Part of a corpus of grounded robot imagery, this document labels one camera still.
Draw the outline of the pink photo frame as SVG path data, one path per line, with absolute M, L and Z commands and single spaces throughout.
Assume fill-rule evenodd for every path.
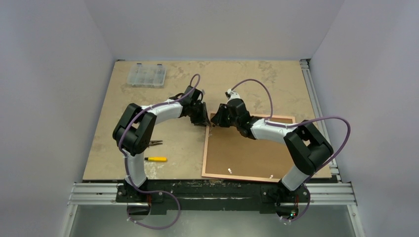
M 206 127 L 202 177 L 276 183 L 293 166 L 284 144 L 245 138 L 235 127 L 214 127 L 209 136 L 209 128 Z

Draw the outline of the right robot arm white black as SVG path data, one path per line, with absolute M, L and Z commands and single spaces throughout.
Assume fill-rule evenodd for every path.
M 286 145 L 293 167 L 279 181 L 277 194 L 289 201 L 297 189 L 314 175 L 334 152 L 317 127 L 307 120 L 301 125 L 269 122 L 267 118 L 253 116 L 242 99 L 231 99 L 220 104 L 210 119 L 213 126 L 235 127 L 246 138 L 268 140 Z

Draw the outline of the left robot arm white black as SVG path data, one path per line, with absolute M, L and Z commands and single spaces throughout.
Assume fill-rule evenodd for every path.
M 127 106 L 113 131 L 120 152 L 123 154 L 126 171 L 125 181 L 131 185 L 128 196 L 135 202 L 146 199 L 152 194 L 143 184 L 147 177 L 144 169 L 144 152 L 149 147 L 155 125 L 170 119 L 189 117 L 196 126 L 208 126 L 204 92 L 188 86 L 183 93 L 168 98 L 158 104 Z

